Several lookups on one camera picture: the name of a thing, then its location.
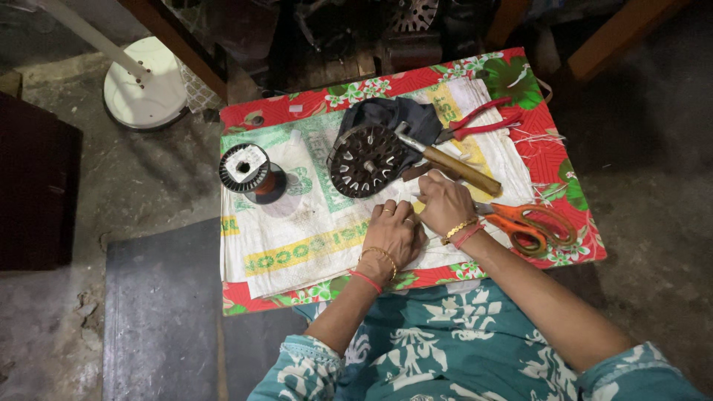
gold bangle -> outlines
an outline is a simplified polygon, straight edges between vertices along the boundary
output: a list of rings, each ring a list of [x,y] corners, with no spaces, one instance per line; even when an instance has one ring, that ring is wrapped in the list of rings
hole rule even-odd
[[[359,255],[359,259],[357,259],[356,261],[361,262],[361,257],[364,256],[364,254],[369,252],[370,250],[375,250],[376,252],[382,253],[382,254],[384,254],[384,256],[386,256],[387,259],[389,259],[389,262],[391,262],[391,265],[394,267],[394,272],[391,274],[391,280],[393,280],[396,277],[396,270],[397,270],[396,263],[394,262],[394,259],[391,258],[391,255],[389,255],[389,253],[386,252],[385,250],[383,250],[381,248],[377,248],[375,246],[372,246],[370,248],[363,250],[361,252],[361,255]]]
[[[465,226],[471,225],[471,224],[477,223],[477,222],[478,222],[478,216],[476,216],[472,219],[466,220],[466,221],[462,222],[461,224],[458,224],[453,230],[450,230],[448,232],[448,234],[446,234],[443,238],[441,238],[441,244],[448,245],[449,243],[451,243],[451,237],[453,236],[453,234],[459,232]]]

pliers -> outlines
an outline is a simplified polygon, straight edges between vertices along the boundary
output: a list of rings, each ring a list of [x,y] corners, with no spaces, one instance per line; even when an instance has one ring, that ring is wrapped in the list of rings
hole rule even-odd
[[[488,131],[494,131],[499,128],[505,128],[507,126],[511,126],[515,123],[517,123],[520,120],[520,117],[523,115],[522,110],[518,110],[517,113],[512,115],[510,118],[507,120],[502,120],[499,123],[495,124],[490,124],[487,126],[478,126],[478,127],[470,127],[470,128],[463,128],[467,123],[469,123],[471,120],[473,120],[475,117],[478,116],[478,114],[483,113],[485,110],[489,109],[490,107],[495,107],[499,106],[501,104],[505,103],[510,103],[513,100],[510,96],[504,97],[504,98],[499,98],[494,101],[489,101],[488,103],[485,103],[483,105],[478,106],[475,110],[473,110],[470,114],[465,116],[462,120],[460,121],[451,121],[448,123],[448,128],[444,128],[441,130],[441,133],[438,135],[438,138],[436,138],[435,144],[438,145],[439,143],[443,143],[446,141],[450,141],[452,138],[455,138],[457,141],[462,141],[464,137],[467,135],[471,135],[472,133],[484,133]]]

woman's left hand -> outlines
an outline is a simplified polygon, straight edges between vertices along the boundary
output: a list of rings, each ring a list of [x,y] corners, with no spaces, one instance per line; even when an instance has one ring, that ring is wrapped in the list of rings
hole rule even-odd
[[[389,199],[371,212],[362,249],[385,250],[400,270],[416,259],[427,239],[411,203],[402,200],[396,205]],[[382,253],[372,250],[362,256],[356,271],[384,286],[391,280],[393,265]]]

dark wooden cabinet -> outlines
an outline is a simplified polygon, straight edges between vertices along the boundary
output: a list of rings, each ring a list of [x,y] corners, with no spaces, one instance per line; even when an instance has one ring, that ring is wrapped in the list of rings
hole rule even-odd
[[[0,270],[71,261],[82,133],[0,92]]]

woman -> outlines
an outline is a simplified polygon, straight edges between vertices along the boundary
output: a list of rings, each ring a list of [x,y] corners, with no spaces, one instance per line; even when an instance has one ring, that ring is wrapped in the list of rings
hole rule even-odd
[[[287,337],[249,400],[706,399],[654,345],[634,346],[479,230],[467,188],[438,171],[419,186],[420,219],[452,234],[492,280],[379,296],[425,239],[411,204],[388,200],[374,208],[352,279],[323,311],[301,307],[316,318],[303,335]]]

